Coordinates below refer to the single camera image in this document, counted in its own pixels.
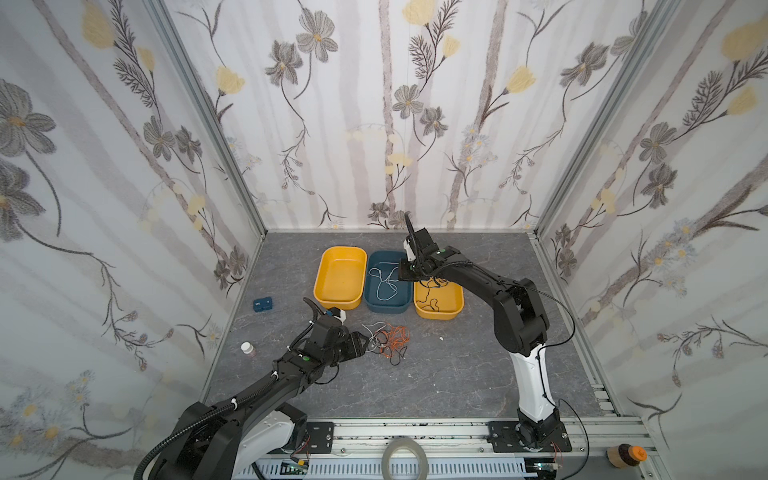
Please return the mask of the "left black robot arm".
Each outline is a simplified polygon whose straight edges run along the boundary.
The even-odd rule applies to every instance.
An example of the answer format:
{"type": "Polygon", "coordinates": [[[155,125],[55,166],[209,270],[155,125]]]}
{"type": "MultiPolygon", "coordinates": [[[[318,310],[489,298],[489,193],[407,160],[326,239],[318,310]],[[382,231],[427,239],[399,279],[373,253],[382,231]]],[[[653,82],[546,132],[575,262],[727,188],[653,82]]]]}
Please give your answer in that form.
{"type": "Polygon", "coordinates": [[[244,434],[318,382],[326,369],[362,357],[370,336],[329,315],[313,318],[264,377],[211,406],[196,402],[139,462],[135,479],[229,479],[244,434]]]}

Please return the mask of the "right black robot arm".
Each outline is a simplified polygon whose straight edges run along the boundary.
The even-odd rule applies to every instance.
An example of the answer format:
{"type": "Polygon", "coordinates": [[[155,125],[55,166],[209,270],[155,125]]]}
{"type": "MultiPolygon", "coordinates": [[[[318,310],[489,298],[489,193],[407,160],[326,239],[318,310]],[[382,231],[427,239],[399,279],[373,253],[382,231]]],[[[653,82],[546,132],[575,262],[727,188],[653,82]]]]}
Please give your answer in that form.
{"type": "Polygon", "coordinates": [[[412,283],[447,281],[470,292],[492,311],[493,334],[509,353],[518,387],[517,423],[508,435],[519,448],[539,452],[560,448],[565,429],[549,384],[546,355],[551,322],[543,300],[555,301],[533,280],[512,277],[507,258],[491,252],[475,261],[451,245],[441,246],[425,228],[407,226],[406,257],[399,278],[412,283]]]}

